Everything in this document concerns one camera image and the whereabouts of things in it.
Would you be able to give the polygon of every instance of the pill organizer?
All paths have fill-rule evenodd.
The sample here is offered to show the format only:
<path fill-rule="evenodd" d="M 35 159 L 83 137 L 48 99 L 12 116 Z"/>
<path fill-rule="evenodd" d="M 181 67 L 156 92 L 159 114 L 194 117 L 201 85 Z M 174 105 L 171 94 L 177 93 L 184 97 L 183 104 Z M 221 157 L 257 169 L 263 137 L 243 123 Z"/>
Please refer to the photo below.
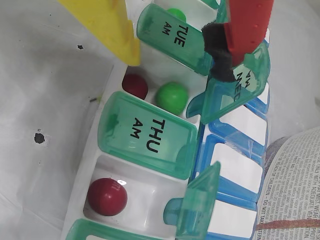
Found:
<path fill-rule="evenodd" d="M 263 185 L 263 158 L 249 148 L 240 150 L 226 138 L 212 133 L 208 125 L 201 126 L 200 131 L 203 134 L 199 137 L 197 164 L 191 178 L 196 178 L 208 166 L 219 161 L 218 192 L 255 203 Z"/>
<path fill-rule="evenodd" d="M 208 145 L 202 151 L 202 136 L 216 120 L 224 123 L 228 114 L 233 119 L 239 108 L 250 111 L 243 104 L 263 92 L 270 71 L 266 44 L 233 69 L 236 82 L 220 82 L 209 74 L 213 61 L 203 51 L 200 30 L 214 20 L 228 20 L 225 1 L 98 0 L 95 7 L 85 0 L 60 2 L 119 57 L 85 145 L 61 240 L 249 239 L 263 173 L 261 154 L 253 149 L 260 146 L 251 144 L 254 148 L 246 154 L 241 145 L 239 151 L 230 148 L 225 143 L 232 138 L 220 134 L 215 150 Z M 108 19 L 100 17 L 100 8 L 109 11 Z M 186 21 L 170 9 L 180 10 Z M 113 39 L 112 32 L 104 33 L 108 25 L 95 24 L 99 21 L 113 21 L 120 29 L 112 31 L 121 41 Z M 119 45 L 123 41 L 130 49 L 128 57 Z M 125 78 L 135 84 L 124 83 Z M 165 87 L 172 83 L 177 88 Z M 178 102 L 184 103 L 181 111 L 169 112 Z M 258 127 L 267 129 L 262 121 L 257 120 Z M 262 153 L 262 137 L 252 140 L 262 146 Z M 233 158 L 249 168 L 246 178 L 233 176 L 234 164 L 240 166 Z M 249 176 L 260 179 L 251 184 Z M 102 178 L 115 180 L 127 193 L 126 206 L 116 215 L 101 215 L 88 201 L 91 184 Z M 229 213 L 235 216 L 232 224 L 244 225 L 233 228 Z"/>
<path fill-rule="evenodd" d="M 258 111 L 258 112 L 254 112 L 257 115 L 259 115 L 259 113 L 262 113 L 265 115 L 268 113 L 269 104 L 270 104 L 270 91 L 269 91 L 269 83 L 267 82 L 265 84 L 265 88 L 263 92 L 259 96 L 252 99 L 251 101 L 248 101 L 245 104 L 245 106 L 252 111 Z"/>

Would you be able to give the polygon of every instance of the red plastic tool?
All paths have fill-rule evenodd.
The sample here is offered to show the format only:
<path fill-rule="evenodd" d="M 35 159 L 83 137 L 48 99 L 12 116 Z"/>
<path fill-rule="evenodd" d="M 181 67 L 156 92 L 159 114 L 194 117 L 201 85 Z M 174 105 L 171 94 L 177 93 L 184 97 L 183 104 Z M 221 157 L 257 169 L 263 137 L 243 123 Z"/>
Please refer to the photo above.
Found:
<path fill-rule="evenodd" d="M 274 0 L 227 0 L 229 22 L 224 31 L 233 66 L 264 40 L 273 4 Z"/>

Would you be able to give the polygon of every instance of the ball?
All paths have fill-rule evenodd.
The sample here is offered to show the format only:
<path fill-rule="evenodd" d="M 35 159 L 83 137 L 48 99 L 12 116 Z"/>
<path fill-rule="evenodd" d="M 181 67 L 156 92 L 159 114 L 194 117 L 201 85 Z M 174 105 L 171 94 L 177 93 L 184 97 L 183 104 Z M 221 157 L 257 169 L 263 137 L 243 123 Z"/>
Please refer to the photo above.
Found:
<path fill-rule="evenodd" d="M 155 103 L 169 113 L 180 115 L 187 105 L 188 98 L 188 91 L 183 85 L 169 82 L 158 89 Z"/>
<path fill-rule="evenodd" d="M 175 16 L 177 19 L 180 19 L 183 22 L 187 21 L 186 15 L 180 9 L 169 8 L 167 11 L 171 13 L 173 16 Z"/>
<path fill-rule="evenodd" d="M 122 81 L 122 88 L 127 93 L 130 93 L 142 100 L 148 94 L 148 85 L 145 79 L 137 74 L 127 74 Z"/>
<path fill-rule="evenodd" d="M 126 189 L 117 181 L 100 178 L 90 185 L 87 200 L 96 213 L 115 216 L 125 209 L 128 195 Z"/>

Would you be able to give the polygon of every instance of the white label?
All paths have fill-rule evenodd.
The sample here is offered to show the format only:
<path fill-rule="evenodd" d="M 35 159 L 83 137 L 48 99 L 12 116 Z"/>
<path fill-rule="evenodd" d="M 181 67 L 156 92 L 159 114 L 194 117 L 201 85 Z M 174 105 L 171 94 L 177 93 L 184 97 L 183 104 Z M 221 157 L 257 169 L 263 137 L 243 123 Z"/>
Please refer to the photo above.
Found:
<path fill-rule="evenodd" d="M 270 30 L 269 28 L 266 29 L 265 38 L 264 40 L 269 44 L 270 43 Z"/>
<path fill-rule="evenodd" d="M 265 84 L 265 88 L 263 92 L 258 96 L 258 99 L 260 99 L 265 105 L 268 104 L 268 95 L 269 95 L 269 84 Z"/>
<path fill-rule="evenodd" d="M 108 239 L 90 235 L 90 236 L 87 236 L 85 240 L 108 240 Z"/>
<path fill-rule="evenodd" d="M 216 200 L 208 232 L 250 238 L 257 212 Z"/>
<path fill-rule="evenodd" d="M 258 193 L 263 169 L 250 158 L 241 155 L 224 143 L 214 146 L 211 165 L 221 163 L 220 176 Z"/>
<path fill-rule="evenodd" d="M 266 144 L 267 122 L 245 106 L 220 117 L 220 122 L 231 125 L 262 146 Z"/>

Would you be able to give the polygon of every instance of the newspaper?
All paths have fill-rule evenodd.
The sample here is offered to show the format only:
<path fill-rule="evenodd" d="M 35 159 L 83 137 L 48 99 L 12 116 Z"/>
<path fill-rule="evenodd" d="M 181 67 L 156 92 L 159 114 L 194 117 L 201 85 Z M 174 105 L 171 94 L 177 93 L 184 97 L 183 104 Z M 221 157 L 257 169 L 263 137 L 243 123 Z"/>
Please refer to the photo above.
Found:
<path fill-rule="evenodd" d="M 258 201 L 257 224 L 320 219 L 320 127 L 290 137 L 275 155 Z M 320 227 L 261 229 L 254 240 L 320 240 Z"/>

